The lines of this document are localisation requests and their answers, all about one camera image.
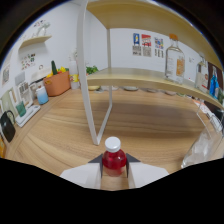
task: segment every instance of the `white bottle cap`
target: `white bottle cap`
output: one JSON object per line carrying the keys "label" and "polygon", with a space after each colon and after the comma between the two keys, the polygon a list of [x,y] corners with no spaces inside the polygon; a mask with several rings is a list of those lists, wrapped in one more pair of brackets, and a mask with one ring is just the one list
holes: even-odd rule
{"label": "white bottle cap", "polygon": [[117,152],[121,148],[121,141],[117,137],[109,137],[105,141],[105,147],[108,152]]}

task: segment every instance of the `wooden shelf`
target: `wooden shelf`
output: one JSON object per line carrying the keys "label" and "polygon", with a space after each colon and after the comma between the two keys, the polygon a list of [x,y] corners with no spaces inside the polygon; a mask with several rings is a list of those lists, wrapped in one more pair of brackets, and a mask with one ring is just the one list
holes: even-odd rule
{"label": "wooden shelf", "polygon": [[137,0],[99,0],[89,2],[87,10],[106,29],[141,29],[166,36],[174,33],[180,42],[196,52],[203,52],[206,61],[223,70],[216,53],[205,37],[190,22],[169,9]]}
{"label": "wooden shelf", "polygon": [[52,36],[41,36],[41,37],[34,37],[34,38],[30,38],[28,40],[25,40],[19,49],[23,48],[23,47],[26,47],[26,46],[29,46],[29,45],[32,45],[32,44],[37,44],[37,43],[43,43],[45,42],[46,40],[48,40],[49,38],[51,38]]}
{"label": "wooden shelf", "polygon": [[88,86],[137,86],[174,91],[198,97],[224,109],[218,100],[194,88],[192,81],[184,79],[184,83],[179,85],[165,80],[163,72],[135,68],[108,68],[87,76],[87,83]]}

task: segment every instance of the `glass bottle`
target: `glass bottle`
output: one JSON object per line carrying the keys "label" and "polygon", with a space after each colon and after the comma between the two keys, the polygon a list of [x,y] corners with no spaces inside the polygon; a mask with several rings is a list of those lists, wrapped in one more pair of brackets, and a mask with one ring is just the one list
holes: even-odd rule
{"label": "glass bottle", "polygon": [[195,88],[201,90],[204,93],[208,92],[208,63],[205,61],[205,56],[202,52],[199,52],[201,61],[197,64],[196,68],[196,80]]}
{"label": "glass bottle", "polygon": [[126,155],[121,150],[121,142],[116,137],[110,137],[106,139],[105,147],[103,169],[109,176],[118,177],[124,172],[126,165]]}
{"label": "glass bottle", "polygon": [[184,53],[178,46],[178,37],[175,34],[170,34],[171,46],[166,50],[166,70],[165,79],[183,84],[185,72],[185,57]]}

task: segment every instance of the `jar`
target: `jar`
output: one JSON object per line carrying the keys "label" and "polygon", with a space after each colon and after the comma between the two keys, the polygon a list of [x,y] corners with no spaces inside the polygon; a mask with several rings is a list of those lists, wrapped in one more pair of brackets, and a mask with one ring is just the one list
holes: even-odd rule
{"label": "jar", "polygon": [[39,104],[45,104],[48,102],[48,95],[47,95],[46,88],[44,86],[38,88],[36,90],[36,94],[37,94],[37,99]]}
{"label": "jar", "polygon": [[120,176],[126,165],[126,155],[121,150],[121,142],[117,137],[107,138],[105,141],[106,151],[103,154],[103,168],[112,177]]}

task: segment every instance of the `orange container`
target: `orange container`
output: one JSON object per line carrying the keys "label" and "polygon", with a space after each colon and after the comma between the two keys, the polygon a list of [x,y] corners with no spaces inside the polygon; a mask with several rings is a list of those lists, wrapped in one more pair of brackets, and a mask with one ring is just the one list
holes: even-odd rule
{"label": "orange container", "polygon": [[44,78],[43,81],[48,96],[61,95],[71,88],[68,71]]}

